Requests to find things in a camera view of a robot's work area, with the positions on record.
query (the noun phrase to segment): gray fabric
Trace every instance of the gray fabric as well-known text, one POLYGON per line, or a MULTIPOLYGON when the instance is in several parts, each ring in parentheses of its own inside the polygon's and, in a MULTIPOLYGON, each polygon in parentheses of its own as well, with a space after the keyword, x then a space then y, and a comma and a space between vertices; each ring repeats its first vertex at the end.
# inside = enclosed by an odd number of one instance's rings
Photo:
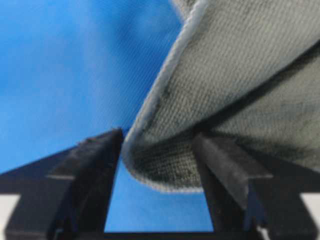
MULTIPOLYGON (((299 57, 320 39, 320 1, 207 3, 181 56, 168 56, 124 142, 128 170, 162 191, 200 190, 190 143, 193 127, 207 118, 216 134, 320 170, 319 49, 299 57)), ((186 25, 199 18, 194 8, 186 25)), ((171 53, 181 50, 181 38, 171 53)))
POLYGON ((179 17, 182 18, 182 20, 185 20, 188 18, 188 15, 192 9, 192 6, 196 0, 178 0, 178 1, 173 1, 173 6, 176 7, 177 13, 179 17))

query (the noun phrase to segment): fabric edge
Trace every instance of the fabric edge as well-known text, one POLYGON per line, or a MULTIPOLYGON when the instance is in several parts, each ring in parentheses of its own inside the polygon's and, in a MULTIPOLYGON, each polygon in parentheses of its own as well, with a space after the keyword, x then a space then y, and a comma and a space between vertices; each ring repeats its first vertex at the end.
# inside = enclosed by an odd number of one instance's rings
POLYGON ((184 1, 169 0, 180 21, 183 23, 189 15, 189 8, 184 1))
POLYGON ((152 119, 156 110, 157 102, 161 97, 161 93, 164 91, 170 77, 176 69, 183 51, 186 49, 189 41, 195 34, 199 23, 205 15, 208 5, 208 0, 197 0, 194 4, 122 145, 122 159, 129 173, 139 182, 161 192, 196 193, 203 191, 201 187, 183 187, 177 189, 172 185, 165 185, 163 183, 157 183, 147 179, 143 174, 134 169, 131 149, 134 147, 134 140, 143 133, 145 123, 152 119))

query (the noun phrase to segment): felt material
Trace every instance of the felt material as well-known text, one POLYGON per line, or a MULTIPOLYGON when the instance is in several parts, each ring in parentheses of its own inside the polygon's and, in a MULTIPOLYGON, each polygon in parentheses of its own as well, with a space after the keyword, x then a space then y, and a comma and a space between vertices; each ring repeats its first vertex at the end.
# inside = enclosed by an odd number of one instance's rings
POLYGON ((320 39, 320 2, 174 2, 191 11, 124 142, 131 174, 162 191, 200 191, 191 140, 205 120, 319 170, 320 60, 308 50, 320 39))

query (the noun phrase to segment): textured cloth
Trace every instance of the textured cloth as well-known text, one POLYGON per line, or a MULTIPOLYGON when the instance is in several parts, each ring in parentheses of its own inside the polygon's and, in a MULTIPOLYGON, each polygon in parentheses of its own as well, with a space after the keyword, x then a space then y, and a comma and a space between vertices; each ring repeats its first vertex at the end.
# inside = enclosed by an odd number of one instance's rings
POLYGON ((201 190, 191 140, 204 120, 320 170, 320 1, 174 2, 191 10, 124 142, 131 174, 162 191, 201 190))

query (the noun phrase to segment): blue background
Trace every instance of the blue background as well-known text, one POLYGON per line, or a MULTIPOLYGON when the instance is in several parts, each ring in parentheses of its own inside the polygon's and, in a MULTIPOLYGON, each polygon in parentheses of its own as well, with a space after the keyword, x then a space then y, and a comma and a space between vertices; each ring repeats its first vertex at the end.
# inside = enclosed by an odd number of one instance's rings
MULTIPOLYGON (((128 130, 182 24, 165 0, 0 0, 0 172, 128 130)), ((212 231, 203 194, 121 163, 106 231, 212 231)))

